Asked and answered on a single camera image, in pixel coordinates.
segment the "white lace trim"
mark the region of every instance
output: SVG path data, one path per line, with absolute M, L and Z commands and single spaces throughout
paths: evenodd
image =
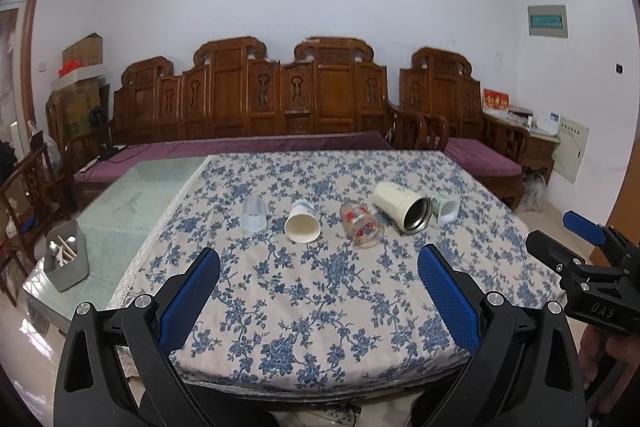
M 122 279 L 120 280 L 120 283 L 118 283 L 118 287 L 116 288 L 116 291 L 114 291 L 113 296 L 111 296 L 111 300 L 107 305 L 108 310 L 124 308 L 124 306 L 129 304 L 128 302 L 126 302 L 127 293 L 133 286 L 133 283 L 135 282 L 136 277 L 138 276 L 138 272 L 140 271 L 140 268 L 142 268 L 142 265 L 145 263 L 146 258 L 149 257 L 149 254 L 151 253 L 151 251 L 153 250 L 153 247 L 158 242 L 158 239 L 160 238 L 161 233 L 164 232 L 164 229 L 167 223 L 175 214 L 176 210 L 178 210 L 178 207 L 182 203 L 182 200 L 184 199 L 184 197 L 187 195 L 187 192 L 191 188 L 191 185 L 193 185 L 196 179 L 200 177 L 204 169 L 207 167 L 207 165 L 209 165 L 211 158 L 212 156 L 207 156 L 204 159 L 200 167 L 196 169 L 196 171 L 191 175 L 191 177 L 185 182 L 182 188 L 175 195 L 175 198 L 171 201 L 169 206 L 166 208 L 166 210 L 164 211 L 164 214 L 162 214 L 160 219 L 158 219 L 158 222 L 153 227 L 153 230 L 151 230 L 148 237 L 145 239 L 145 242 L 142 244 L 142 246 L 138 250 L 138 253 L 133 258 L 133 261 L 131 261 L 131 263 L 129 264 L 129 267 L 127 268 L 126 272 L 124 272 L 124 276 L 122 276 Z

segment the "white paper cup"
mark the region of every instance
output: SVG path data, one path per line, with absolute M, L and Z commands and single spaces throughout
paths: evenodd
M 373 191 L 373 204 L 406 234 L 421 232 L 431 219 L 431 201 L 395 183 L 383 182 Z
M 320 220 L 315 207 L 306 200 L 293 202 L 284 224 L 284 233 L 294 243 L 311 243 L 320 235 Z

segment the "utensil holder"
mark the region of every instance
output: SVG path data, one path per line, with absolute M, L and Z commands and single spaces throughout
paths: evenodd
M 67 242 L 71 236 L 76 238 L 76 257 L 68 261 L 64 266 L 58 266 L 55 256 L 50 253 L 48 248 L 50 241 L 60 243 L 58 236 Z M 47 248 L 44 256 L 44 273 L 56 290 L 63 292 L 71 288 L 71 286 L 78 284 L 89 275 L 86 240 L 75 219 L 55 227 L 55 229 L 47 233 L 46 239 L 45 245 Z

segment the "table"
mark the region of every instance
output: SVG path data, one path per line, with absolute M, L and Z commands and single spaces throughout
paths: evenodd
M 338 217 L 344 200 L 368 204 L 378 182 L 460 193 L 458 220 L 401 235 L 385 216 L 380 245 L 362 250 Z M 262 194 L 268 226 L 247 236 L 242 201 Z M 441 378 L 466 359 L 417 278 L 434 243 L 456 269 L 512 303 L 561 299 L 559 278 L 526 253 L 526 226 L 439 152 L 349 151 L 210 156 L 161 217 L 110 307 L 155 293 L 203 247 L 220 254 L 220 281 L 185 346 L 170 359 L 185 380 L 256 399 L 321 401 L 388 392 Z M 284 236 L 292 201 L 321 216 L 309 245 Z
M 78 217 L 86 237 L 89 276 L 60 293 L 44 274 L 41 259 L 22 285 L 28 301 L 63 333 L 80 302 L 107 309 L 140 246 L 204 159 L 141 162 L 129 169 Z

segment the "blue floral tablecloth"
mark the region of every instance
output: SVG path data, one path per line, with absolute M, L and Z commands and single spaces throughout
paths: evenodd
M 338 211 L 366 203 L 376 184 L 459 193 L 458 219 L 431 220 L 403 236 L 386 224 L 363 250 Z M 262 194 L 264 232 L 239 227 L 242 201 Z M 310 200 L 322 234 L 309 245 L 284 235 L 291 203 Z M 456 269 L 512 303 L 541 307 L 558 277 L 525 250 L 521 220 L 438 152 L 348 151 L 210 156 L 142 247 L 111 301 L 126 305 L 184 272 L 203 247 L 220 255 L 220 281 L 191 337 L 170 358 L 187 381 L 271 399 L 337 399 L 434 380 L 464 362 L 417 276 L 420 247 L 434 243 Z

